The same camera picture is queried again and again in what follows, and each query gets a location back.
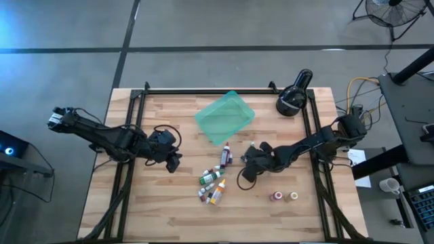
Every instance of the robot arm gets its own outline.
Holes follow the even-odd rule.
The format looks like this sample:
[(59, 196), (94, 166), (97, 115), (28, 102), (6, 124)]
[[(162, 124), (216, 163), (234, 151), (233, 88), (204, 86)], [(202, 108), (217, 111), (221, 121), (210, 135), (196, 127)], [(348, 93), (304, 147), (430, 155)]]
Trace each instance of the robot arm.
[[(338, 122), (338, 130), (332, 125)], [(360, 120), (353, 115), (338, 117), (331, 125), (322, 127), (317, 133), (291, 145), (272, 148), (263, 142), (260, 149), (249, 147), (242, 159), (246, 162), (243, 177), (254, 182), (256, 176), (264, 171), (281, 172), (289, 167), (298, 156), (315, 149), (320, 155), (336, 156), (336, 149), (341, 146), (353, 147), (366, 135), (366, 129)]]
[(54, 108), (48, 121), (48, 128), (58, 133), (75, 134), (92, 144), (89, 147), (98, 152), (105, 149), (110, 158), (117, 162), (127, 162), (136, 157), (167, 162), (166, 168), (174, 173), (179, 166), (181, 154), (173, 146), (175, 137), (168, 131), (154, 132), (148, 137), (136, 125), (107, 127), (101, 123), (81, 117), (76, 108)]

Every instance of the gray table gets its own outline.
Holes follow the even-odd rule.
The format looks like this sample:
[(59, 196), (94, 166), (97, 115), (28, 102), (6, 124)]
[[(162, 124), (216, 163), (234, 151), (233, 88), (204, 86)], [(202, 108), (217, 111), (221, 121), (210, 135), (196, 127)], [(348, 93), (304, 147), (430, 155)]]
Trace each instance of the gray table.
[[(402, 145), (355, 166), (355, 179), (396, 165), (406, 191), (434, 184), (434, 145), (420, 141), (422, 126), (434, 123), (434, 81), (419, 75), (408, 79), (404, 86), (394, 84), (388, 75), (378, 80)], [(434, 243), (434, 231), (421, 231), (421, 235), (425, 243)]]

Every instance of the wooden tabletop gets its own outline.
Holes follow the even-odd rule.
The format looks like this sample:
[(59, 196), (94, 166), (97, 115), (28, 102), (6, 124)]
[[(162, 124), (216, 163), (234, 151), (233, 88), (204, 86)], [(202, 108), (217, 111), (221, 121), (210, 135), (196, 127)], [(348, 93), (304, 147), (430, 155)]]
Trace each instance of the wooden tabletop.
[[(336, 118), (332, 90), (328, 87), (314, 90), (321, 125), (328, 125)], [(125, 123), (130, 91), (113, 91), (106, 119), (108, 126)], [(256, 116), (249, 125), (229, 138), (234, 159), (224, 175), (226, 188), (221, 202), (214, 206), (199, 200), (199, 177), (204, 170), (219, 164), (222, 146), (214, 146), (207, 139), (194, 116), (219, 97), (221, 95), (146, 96), (142, 129), (150, 134), (153, 127), (160, 124), (178, 128), (182, 134), (180, 153), (184, 156), (174, 174), (167, 172), (165, 163), (145, 167), (144, 159), (136, 160), (124, 241), (323, 241), (308, 154), (299, 157), (279, 174), (262, 174), (251, 190), (244, 191), (237, 187), (236, 177), (244, 165), (239, 158), (250, 142), (259, 145), (267, 141), (275, 147), (291, 145), (306, 136), (301, 113), (295, 117), (281, 116), (275, 109), (276, 95), (241, 95)], [(311, 127), (315, 131), (310, 106), (307, 107)], [(107, 155), (99, 155), (96, 164), (107, 159)], [(347, 163), (344, 159), (335, 162)], [(88, 234), (107, 210), (115, 169), (115, 163), (108, 163), (93, 174), (79, 237)], [(351, 169), (335, 167), (332, 177), (339, 207), (354, 227), (367, 236)], [(250, 185), (244, 179), (240, 182), (244, 187)], [(290, 203), (271, 202), (269, 196), (275, 191), (285, 195), (297, 192), (298, 199)], [(330, 209), (328, 216), (333, 233)]]

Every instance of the white cup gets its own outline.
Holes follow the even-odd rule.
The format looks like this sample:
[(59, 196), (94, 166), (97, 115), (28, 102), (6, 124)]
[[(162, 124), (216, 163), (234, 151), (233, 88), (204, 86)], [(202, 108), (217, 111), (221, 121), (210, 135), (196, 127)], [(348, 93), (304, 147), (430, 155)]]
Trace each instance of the white cup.
[(380, 181), (380, 188), (384, 192), (391, 192), (395, 195), (399, 194), (399, 182), (393, 178)]

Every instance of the translucent green tray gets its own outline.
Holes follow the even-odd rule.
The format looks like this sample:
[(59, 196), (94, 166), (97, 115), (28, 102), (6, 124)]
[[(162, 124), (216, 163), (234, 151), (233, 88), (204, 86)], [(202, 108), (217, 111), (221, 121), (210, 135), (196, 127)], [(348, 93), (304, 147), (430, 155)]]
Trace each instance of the translucent green tray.
[(214, 145), (222, 144), (254, 117), (255, 112), (235, 91), (228, 92), (195, 115), (197, 124)]

